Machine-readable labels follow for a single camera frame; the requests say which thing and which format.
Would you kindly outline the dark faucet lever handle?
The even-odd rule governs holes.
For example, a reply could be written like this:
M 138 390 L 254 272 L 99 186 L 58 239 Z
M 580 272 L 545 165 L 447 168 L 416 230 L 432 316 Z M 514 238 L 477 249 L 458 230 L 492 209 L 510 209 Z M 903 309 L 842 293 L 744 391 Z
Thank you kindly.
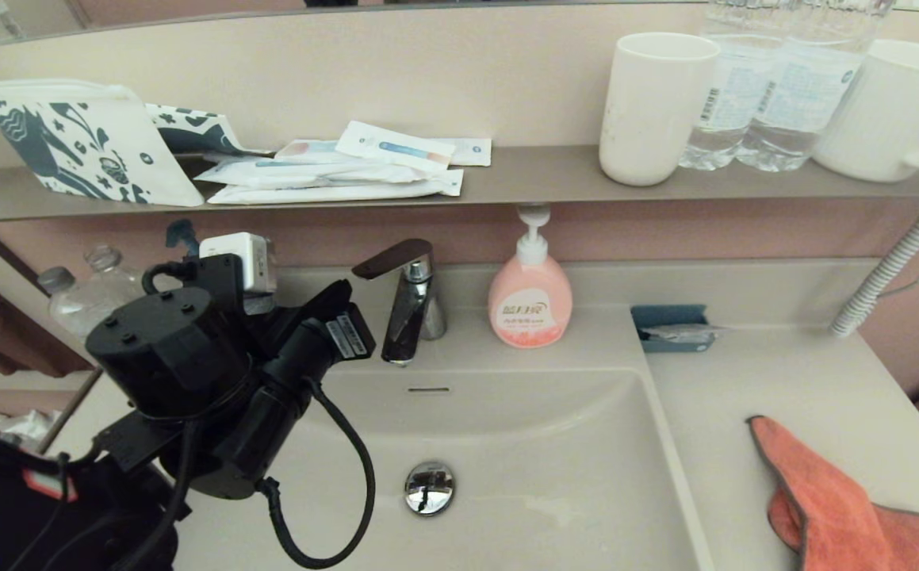
M 373 281 L 394 270 L 400 271 L 401 281 L 429 282 L 435 273 L 431 243 L 423 239 L 400 241 L 351 268 L 354 276 L 365 281 Z

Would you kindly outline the orange cleaning cloth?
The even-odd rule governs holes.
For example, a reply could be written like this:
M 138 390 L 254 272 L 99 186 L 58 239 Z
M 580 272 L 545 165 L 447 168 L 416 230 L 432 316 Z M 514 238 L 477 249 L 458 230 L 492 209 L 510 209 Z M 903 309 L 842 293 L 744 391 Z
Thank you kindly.
M 775 478 L 768 524 L 796 571 L 919 571 L 919 512 L 890 508 L 767 416 L 746 420 Z

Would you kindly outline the chrome faucet body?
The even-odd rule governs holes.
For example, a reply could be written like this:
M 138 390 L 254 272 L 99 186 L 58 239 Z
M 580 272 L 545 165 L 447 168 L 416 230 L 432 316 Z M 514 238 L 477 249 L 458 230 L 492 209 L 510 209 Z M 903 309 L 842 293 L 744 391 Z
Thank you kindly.
M 408 366 L 419 341 L 443 339 L 447 316 L 438 299 L 433 257 L 424 255 L 401 268 L 381 351 L 383 361 Z

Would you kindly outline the chrome sink drain stopper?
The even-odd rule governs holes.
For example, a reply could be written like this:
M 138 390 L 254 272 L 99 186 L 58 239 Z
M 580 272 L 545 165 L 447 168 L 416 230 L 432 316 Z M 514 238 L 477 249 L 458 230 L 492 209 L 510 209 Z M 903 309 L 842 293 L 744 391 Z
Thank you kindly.
M 419 517 L 434 517 L 448 509 L 455 495 L 455 478 L 443 462 L 422 462 L 406 477 L 404 502 Z

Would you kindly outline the dark grey pump bottle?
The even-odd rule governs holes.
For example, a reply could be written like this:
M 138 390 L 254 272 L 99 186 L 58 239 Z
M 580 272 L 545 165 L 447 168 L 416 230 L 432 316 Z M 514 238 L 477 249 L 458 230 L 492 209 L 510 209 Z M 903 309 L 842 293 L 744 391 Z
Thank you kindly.
M 165 231 L 165 247 L 185 249 L 184 258 L 197 258 L 201 250 L 201 243 L 196 238 L 196 232 L 189 218 L 180 218 L 167 225 Z

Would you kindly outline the clear bottle blue patterned label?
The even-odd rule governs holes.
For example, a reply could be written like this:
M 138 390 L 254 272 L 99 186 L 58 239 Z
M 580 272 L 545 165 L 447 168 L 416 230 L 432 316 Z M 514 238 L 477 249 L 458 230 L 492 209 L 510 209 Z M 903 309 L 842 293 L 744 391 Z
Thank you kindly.
M 124 256 L 108 243 L 95 243 L 83 256 L 92 274 L 90 282 L 104 283 L 112 288 L 122 290 L 126 295 L 142 297 L 143 274 L 125 265 Z

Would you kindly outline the clear water bottle grey cap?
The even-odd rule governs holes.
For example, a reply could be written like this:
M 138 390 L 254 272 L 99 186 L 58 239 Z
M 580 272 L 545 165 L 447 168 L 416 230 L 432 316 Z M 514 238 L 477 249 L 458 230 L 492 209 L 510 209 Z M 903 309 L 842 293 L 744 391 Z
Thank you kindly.
M 50 295 L 51 318 L 81 343 L 116 310 L 139 299 L 104 283 L 79 281 L 63 266 L 44 270 L 37 282 Z

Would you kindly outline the pinkish white sachet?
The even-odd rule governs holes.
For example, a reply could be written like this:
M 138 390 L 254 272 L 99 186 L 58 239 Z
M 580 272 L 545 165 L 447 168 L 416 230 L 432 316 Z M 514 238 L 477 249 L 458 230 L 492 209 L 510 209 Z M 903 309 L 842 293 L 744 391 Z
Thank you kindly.
M 274 158 L 293 165 L 335 165 L 354 159 L 336 151 L 337 140 L 294 140 L 275 152 Z

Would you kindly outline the white sachet blue stripe print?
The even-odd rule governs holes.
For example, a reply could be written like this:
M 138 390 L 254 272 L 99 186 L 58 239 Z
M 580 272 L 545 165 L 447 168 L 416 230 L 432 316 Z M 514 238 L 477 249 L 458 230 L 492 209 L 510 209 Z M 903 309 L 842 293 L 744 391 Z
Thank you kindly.
M 335 150 L 354 158 L 379 160 L 423 172 L 442 172 L 452 162 L 456 146 L 350 121 L 336 141 Z

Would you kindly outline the large white blue-print pouch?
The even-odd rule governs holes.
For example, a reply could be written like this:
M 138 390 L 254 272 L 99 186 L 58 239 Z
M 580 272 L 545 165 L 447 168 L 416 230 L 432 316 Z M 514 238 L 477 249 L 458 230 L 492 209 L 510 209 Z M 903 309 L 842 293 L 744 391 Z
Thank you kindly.
M 0 81 L 0 133 L 52 192 L 134 205 L 205 203 L 127 87 Z

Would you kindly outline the small white flat sachet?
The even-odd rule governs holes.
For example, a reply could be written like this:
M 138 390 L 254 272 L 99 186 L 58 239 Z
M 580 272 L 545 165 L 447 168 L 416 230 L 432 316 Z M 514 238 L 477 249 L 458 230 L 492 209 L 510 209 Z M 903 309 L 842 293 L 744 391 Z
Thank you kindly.
M 437 144 L 454 146 L 450 165 L 456 167 L 490 167 L 492 140 L 485 138 L 434 138 Z

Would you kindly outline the clear plastic wrapped item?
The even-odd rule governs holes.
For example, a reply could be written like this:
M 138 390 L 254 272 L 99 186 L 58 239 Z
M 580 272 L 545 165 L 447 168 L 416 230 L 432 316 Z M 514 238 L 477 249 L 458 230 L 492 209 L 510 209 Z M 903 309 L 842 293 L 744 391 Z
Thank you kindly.
M 674 323 L 639 329 L 644 340 L 661 341 L 662 343 L 695 344 L 696 346 L 713 343 L 714 340 L 727 331 L 729 331 L 728 328 L 720 328 L 706 323 Z

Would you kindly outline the white plastic tumbler cup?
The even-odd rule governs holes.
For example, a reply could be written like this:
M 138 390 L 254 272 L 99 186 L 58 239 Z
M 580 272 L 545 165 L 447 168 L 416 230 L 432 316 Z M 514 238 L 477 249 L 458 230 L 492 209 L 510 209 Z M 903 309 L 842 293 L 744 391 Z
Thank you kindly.
M 687 148 L 715 75 L 720 47 L 685 33 L 634 33 L 618 39 L 611 63 L 598 159 L 616 183 L 667 180 Z

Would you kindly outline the clear water bottle white label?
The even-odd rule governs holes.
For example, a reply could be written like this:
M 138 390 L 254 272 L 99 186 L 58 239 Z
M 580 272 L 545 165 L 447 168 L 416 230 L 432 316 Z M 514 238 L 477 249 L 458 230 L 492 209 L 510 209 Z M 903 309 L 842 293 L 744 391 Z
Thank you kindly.
M 701 35 L 716 43 L 720 53 L 680 167 L 710 172 L 734 160 L 782 46 L 787 4 L 788 0 L 709 0 Z
M 792 172 L 810 158 L 897 0 L 789 0 L 787 35 L 736 159 Z

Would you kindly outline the grey wall shelf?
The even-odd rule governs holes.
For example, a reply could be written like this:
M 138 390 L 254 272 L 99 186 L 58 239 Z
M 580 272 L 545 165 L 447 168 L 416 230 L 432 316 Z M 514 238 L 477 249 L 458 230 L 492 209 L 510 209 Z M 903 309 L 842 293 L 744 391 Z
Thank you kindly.
M 872 183 L 830 172 L 816 163 L 785 173 L 732 165 L 715 172 L 677 170 L 650 187 L 625 186 L 602 173 L 595 146 L 496 148 L 490 167 L 470 167 L 458 197 L 383 200 L 384 207 L 597 203 L 637 200 L 746 200 L 783 198 L 919 199 L 919 173 L 900 183 Z M 46 218 L 187 217 L 187 207 L 136 205 L 53 193 L 23 167 L 0 169 L 0 223 Z

